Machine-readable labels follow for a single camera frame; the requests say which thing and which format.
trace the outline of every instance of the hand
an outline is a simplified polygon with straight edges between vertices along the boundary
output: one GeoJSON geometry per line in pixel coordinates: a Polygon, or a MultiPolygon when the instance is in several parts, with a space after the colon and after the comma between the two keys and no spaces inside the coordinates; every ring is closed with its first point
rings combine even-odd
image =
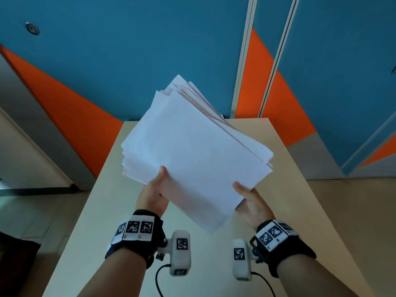
{"type": "Polygon", "coordinates": [[[157,177],[151,180],[140,192],[136,201],[137,210],[148,210],[157,214],[160,218],[168,207],[169,200],[160,194],[160,184],[168,176],[165,167],[160,167],[157,177]]]}
{"type": "Polygon", "coordinates": [[[236,212],[255,231],[261,223],[275,219],[274,213],[255,188],[249,190],[238,182],[234,182],[232,186],[238,194],[245,197],[235,209],[236,212]]]}

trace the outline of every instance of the table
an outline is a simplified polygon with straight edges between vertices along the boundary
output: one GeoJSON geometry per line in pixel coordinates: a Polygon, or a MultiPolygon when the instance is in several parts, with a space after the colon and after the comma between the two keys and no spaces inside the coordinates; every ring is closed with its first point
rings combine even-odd
{"type": "MultiPolygon", "coordinates": [[[[374,296],[371,288],[337,234],[329,218],[309,188],[289,152],[268,119],[230,119],[228,122],[274,152],[274,172],[262,180],[257,190],[273,209],[275,216],[290,224],[316,252],[318,260],[359,296],[374,296]]],[[[125,122],[110,151],[91,195],[77,221],[59,263],[44,292],[44,297],[76,296],[104,260],[106,247],[119,222],[134,211],[143,185],[122,175],[121,143],[137,122],[125,122]]],[[[233,215],[215,234],[205,233],[173,204],[163,216],[164,231],[191,234],[192,266],[186,277],[172,277],[161,270],[158,281],[164,296],[270,296],[265,282],[254,276],[240,282],[232,276],[232,241],[249,240],[254,231],[233,215]]],[[[147,270],[141,296],[157,296],[156,270],[169,263],[155,260],[147,270]]],[[[286,293],[278,279],[270,276],[264,264],[252,270],[269,281],[278,297],[286,293]]]]}

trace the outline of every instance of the black cable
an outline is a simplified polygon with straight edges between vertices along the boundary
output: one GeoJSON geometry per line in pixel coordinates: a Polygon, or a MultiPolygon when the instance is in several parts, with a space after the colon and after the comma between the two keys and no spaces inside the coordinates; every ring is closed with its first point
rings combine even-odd
{"type": "Polygon", "coordinates": [[[260,276],[262,279],[264,279],[265,282],[266,282],[266,283],[268,284],[268,286],[270,287],[272,294],[274,295],[274,297],[276,297],[276,296],[275,296],[275,293],[274,293],[274,290],[272,289],[270,283],[264,278],[263,275],[258,274],[257,272],[252,272],[251,274],[252,274],[252,275],[258,275],[258,276],[260,276]]]}
{"type": "Polygon", "coordinates": [[[161,293],[160,286],[158,285],[158,273],[159,273],[159,271],[160,271],[162,268],[170,267],[170,266],[171,266],[170,264],[161,266],[161,267],[157,270],[157,273],[155,274],[155,285],[157,286],[158,294],[160,294],[161,297],[164,297],[164,295],[161,293]]]}

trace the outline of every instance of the person's left arm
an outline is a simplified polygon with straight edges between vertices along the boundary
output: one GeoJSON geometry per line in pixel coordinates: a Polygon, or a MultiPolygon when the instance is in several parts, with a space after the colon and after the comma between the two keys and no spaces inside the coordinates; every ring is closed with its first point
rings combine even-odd
{"type": "MultiPolygon", "coordinates": [[[[166,176],[166,168],[161,167],[157,177],[142,189],[136,202],[137,210],[148,210],[162,217],[169,200],[159,193],[159,186],[166,176]]],[[[137,297],[145,273],[146,260],[122,247],[103,262],[78,297],[137,297]]]]}

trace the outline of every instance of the wristband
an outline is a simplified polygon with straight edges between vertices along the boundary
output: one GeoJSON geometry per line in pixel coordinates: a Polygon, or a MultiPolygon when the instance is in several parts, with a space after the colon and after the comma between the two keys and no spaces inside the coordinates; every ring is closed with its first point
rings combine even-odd
{"type": "Polygon", "coordinates": [[[258,256],[268,265],[270,274],[275,278],[279,278],[278,265],[289,256],[305,254],[316,259],[315,252],[299,238],[297,232],[280,220],[260,224],[250,244],[258,251],[258,256]]]}
{"type": "Polygon", "coordinates": [[[133,215],[117,228],[111,243],[107,248],[105,259],[120,248],[127,248],[143,257],[146,269],[154,261],[154,253],[158,247],[165,247],[163,221],[148,210],[136,210],[133,215]]]}

